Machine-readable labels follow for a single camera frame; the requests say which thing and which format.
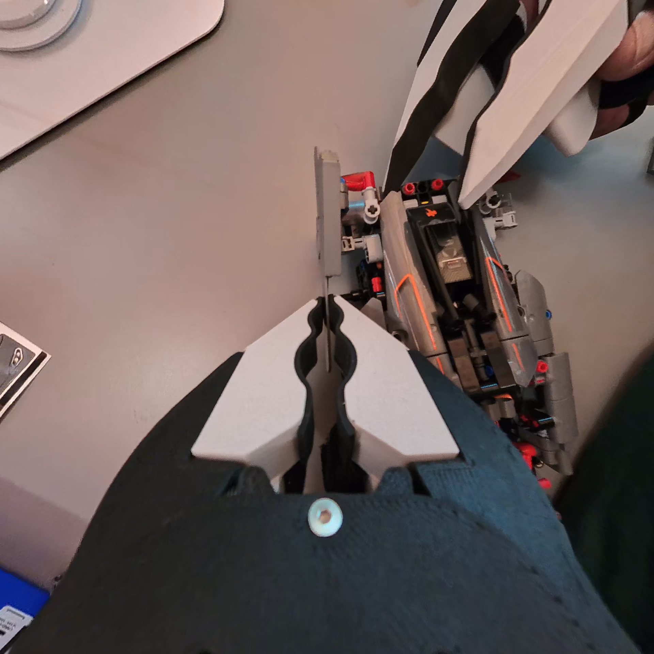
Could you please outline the grey lego wing assembly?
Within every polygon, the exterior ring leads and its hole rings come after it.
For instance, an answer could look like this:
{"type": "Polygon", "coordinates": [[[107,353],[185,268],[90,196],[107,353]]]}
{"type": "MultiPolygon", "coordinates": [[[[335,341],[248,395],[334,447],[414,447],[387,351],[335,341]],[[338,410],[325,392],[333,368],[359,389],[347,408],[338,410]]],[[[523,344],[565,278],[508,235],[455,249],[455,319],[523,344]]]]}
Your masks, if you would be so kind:
{"type": "Polygon", "coordinates": [[[326,325],[326,371],[331,372],[330,306],[332,277],[341,274],[341,174],[338,155],[314,149],[316,186],[316,242],[323,274],[326,325]]]}

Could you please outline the person's green shirt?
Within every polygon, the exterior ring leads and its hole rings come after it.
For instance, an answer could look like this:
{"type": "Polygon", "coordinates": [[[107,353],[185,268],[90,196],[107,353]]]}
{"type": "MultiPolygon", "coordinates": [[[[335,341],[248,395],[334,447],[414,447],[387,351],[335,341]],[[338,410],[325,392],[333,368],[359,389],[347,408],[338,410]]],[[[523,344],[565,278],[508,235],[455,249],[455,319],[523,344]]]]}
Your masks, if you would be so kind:
{"type": "Polygon", "coordinates": [[[642,652],[652,653],[652,357],[585,446],[558,509],[602,600],[642,652]]]}

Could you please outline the blue bin with white label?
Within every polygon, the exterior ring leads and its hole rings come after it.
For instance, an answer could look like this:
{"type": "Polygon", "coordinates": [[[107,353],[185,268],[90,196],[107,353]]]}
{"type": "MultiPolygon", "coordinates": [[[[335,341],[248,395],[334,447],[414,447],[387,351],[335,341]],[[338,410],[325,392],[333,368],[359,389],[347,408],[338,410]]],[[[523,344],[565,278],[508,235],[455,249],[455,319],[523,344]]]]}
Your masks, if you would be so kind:
{"type": "Polygon", "coordinates": [[[1,653],[10,650],[50,598],[50,593],[1,569],[1,653]]]}

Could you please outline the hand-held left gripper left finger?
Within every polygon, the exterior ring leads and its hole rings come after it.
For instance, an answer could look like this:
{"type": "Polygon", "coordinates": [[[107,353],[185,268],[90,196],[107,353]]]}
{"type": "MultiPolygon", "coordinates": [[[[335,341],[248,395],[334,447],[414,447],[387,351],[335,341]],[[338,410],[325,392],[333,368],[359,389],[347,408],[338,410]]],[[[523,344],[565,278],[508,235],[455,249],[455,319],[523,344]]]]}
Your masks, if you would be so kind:
{"type": "Polygon", "coordinates": [[[274,479],[313,449],[313,395],[323,299],[312,299],[245,349],[191,453],[262,468],[274,479]]]}

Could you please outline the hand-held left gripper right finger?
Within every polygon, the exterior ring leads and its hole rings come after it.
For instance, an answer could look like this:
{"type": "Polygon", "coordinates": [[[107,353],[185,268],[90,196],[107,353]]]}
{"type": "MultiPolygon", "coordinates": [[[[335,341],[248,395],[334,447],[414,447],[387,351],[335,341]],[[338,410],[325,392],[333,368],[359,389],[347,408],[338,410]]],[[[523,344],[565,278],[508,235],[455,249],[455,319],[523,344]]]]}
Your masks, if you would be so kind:
{"type": "Polygon", "coordinates": [[[332,333],[345,460],[379,483],[390,468],[459,456],[412,351],[341,296],[332,296],[332,333]]]}

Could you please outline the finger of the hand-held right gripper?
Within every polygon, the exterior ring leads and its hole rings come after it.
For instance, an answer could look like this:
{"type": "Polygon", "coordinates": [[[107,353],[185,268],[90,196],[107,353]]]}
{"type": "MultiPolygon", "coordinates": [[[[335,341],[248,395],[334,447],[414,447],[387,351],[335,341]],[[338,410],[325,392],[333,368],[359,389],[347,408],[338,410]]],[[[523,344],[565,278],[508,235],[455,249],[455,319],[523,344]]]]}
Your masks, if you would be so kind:
{"type": "Polygon", "coordinates": [[[458,197],[470,208],[522,156],[617,48],[627,1],[550,1],[471,128],[458,197]]]}
{"type": "Polygon", "coordinates": [[[518,11],[518,1],[442,1],[400,120],[383,191],[399,191],[469,74],[518,11]]]}

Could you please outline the white sticker sheet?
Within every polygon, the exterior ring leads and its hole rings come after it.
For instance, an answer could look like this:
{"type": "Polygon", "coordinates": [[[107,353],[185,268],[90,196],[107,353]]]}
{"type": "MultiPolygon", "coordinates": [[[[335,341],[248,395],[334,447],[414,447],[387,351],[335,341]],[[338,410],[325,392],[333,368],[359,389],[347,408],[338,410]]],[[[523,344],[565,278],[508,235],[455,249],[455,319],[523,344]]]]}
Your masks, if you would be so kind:
{"type": "Polygon", "coordinates": [[[1,323],[1,418],[50,358],[42,348],[1,323]]]}

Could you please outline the grey lego vehicle model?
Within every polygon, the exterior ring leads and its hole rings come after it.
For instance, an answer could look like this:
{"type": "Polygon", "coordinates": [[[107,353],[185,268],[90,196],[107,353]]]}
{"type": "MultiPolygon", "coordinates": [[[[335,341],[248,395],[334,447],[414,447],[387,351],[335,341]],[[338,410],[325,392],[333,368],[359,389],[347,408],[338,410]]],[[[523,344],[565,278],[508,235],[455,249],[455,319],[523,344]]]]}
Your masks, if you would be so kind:
{"type": "Polygon", "coordinates": [[[345,297],[380,300],[387,330],[480,405],[533,474],[570,477],[570,359],[555,352],[544,287],[512,274],[496,246],[517,225],[511,194],[491,188],[463,210],[453,178],[405,183],[384,200],[373,181],[341,177],[341,252],[364,254],[345,297]]]}

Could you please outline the white book stand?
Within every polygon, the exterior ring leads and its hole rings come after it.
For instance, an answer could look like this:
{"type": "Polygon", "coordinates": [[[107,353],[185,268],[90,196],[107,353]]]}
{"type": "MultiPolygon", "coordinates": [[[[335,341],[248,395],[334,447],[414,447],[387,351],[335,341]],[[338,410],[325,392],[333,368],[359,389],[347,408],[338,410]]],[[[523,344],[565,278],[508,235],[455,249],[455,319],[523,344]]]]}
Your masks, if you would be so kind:
{"type": "Polygon", "coordinates": [[[2,1],[1,158],[210,33],[224,1],[2,1]]]}

